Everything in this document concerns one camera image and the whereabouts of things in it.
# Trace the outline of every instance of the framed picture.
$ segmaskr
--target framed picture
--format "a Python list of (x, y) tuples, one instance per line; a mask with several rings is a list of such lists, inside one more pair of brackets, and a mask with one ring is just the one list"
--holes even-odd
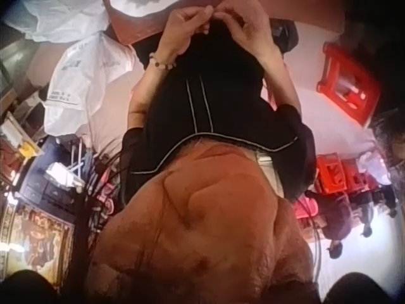
[(72, 226), (28, 205), (16, 206), (9, 231), (9, 244), (22, 246), (23, 252), (9, 250), (4, 276), (30, 269), (60, 286), (70, 256)]

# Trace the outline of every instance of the white plastic bag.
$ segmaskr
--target white plastic bag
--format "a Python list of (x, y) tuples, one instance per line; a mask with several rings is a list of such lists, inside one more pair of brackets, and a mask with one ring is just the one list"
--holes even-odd
[(381, 185), (391, 185), (390, 174), (377, 149), (362, 154), (357, 160), (360, 173), (368, 172)]
[(132, 17), (143, 17), (163, 11), (178, 0), (111, 0), (111, 6)]
[(53, 136), (75, 133), (101, 107), (106, 86), (131, 71), (135, 52), (104, 34), (69, 47), (53, 72), (44, 129)]
[(3, 21), (27, 39), (53, 43), (82, 40), (109, 25), (102, 0), (19, 0)]

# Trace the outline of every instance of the red chair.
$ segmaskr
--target red chair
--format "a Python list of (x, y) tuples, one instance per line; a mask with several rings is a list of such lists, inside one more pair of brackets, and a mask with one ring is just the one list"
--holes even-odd
[(318, 203), (313, 198), (301, 196), (299, 201), (294, 204), (294, 213), (296, 219), (306, 219), (309, 216), (314, 217), (319, 212)]
[(316, 166), (319, 170), (315, 183), (318, 193), (332, 194), (347, 189), (342, 162), (337, 153), (317, 156)]
[(346, 52), (335, 44), (325, 43), (326, 77), (316, 90), (366, 127), (380, 98), (380, 85)]
[(356, 159), (342, 160), (344, 176), (346, 178), (347, 192), (364, 191), (367, 189), (367, 180), (364, 174), (359, 172)]

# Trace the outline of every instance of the floor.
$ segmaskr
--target floor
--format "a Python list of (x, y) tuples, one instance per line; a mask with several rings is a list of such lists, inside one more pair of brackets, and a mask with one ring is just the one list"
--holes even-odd
[[(315, 135), (318, 154), (338, 152), (345, 158), (358, 156), (375, 146), (370, 130), (364, 130), (355, 121), (315, 91), (324, 67), (322, 45), (335, 41), (338, 35), (314, 26), (298, 23), (300, 43), (285, 55), (285, 62), (296, 84), (302, 103), (304, 122)], [(27, 76), (35, 86), (44, 86), (51, 78), (53, 68), (69, 44), (42, 43), (35, 54)], [(120, 150), (120, 139), (125, 128), (131, 88), (142, 76), (137, 63), (134, 71), (108, 86), (102, 108), (92, 117), (92, 140), (101, 150)], [(79, 134), (88, 134), (82, 127)], [(343, 274), (360, 271), (371, 276), (390, 294), (394, 294), (405, 273), (403, 257), (404, 240), (401, 217), (392, 220), (381, 215), (373, 223), (374, 234), (365, 239), (360, 236), (362, 227), (357, 227), (344, 241), (344, 254), (339, 260), (331, 260), (322, 241), (322, 264), (320, 292), (324, 296), (330, 286)]]

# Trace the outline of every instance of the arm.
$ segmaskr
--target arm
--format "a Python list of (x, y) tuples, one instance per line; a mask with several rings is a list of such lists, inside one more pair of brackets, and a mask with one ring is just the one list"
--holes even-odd
[[(158, 62), (165, 62), (165, 55), (156, 52)], [(132, 90), (132, 98), (128, 109), (128, 130), (143, 128), (149, 106), (159, 86), (167, 76), (167, 70), (160, 70), (154, 65), (148, 65), (144, 76)]]
[(290, 75), (285, 68), (280, 50), (274, 46), (273, 51), (262, 58), (258, 58), (265, 70), (265, 81), (270, 95), (274, 95), (277, 106), (291, 105), (301, 115), (301, 104), (298, 99)]
[(280, 50), (271, 36), (270, 21), (258, 0), (224, 0), (214, 18), (222, 20), (233, 40), (251, 53), (265, 70), (267, 89), (274, 94), (277, 106), (292, 105), (301, 114), (297, 92), (284, 66)]
[[(176, 57), (188, 49), (195, 33), (208, 34), (208, 22), (212, 14), (212, 6), (173, 10), (154, 55), (155, 60), (163, 64), (174, 63)], [(151, 101), (167, 74), (167, 70), (148, 65), (144, 76), (133, 89), (128, 111), (128, 130), (143, 128)]]

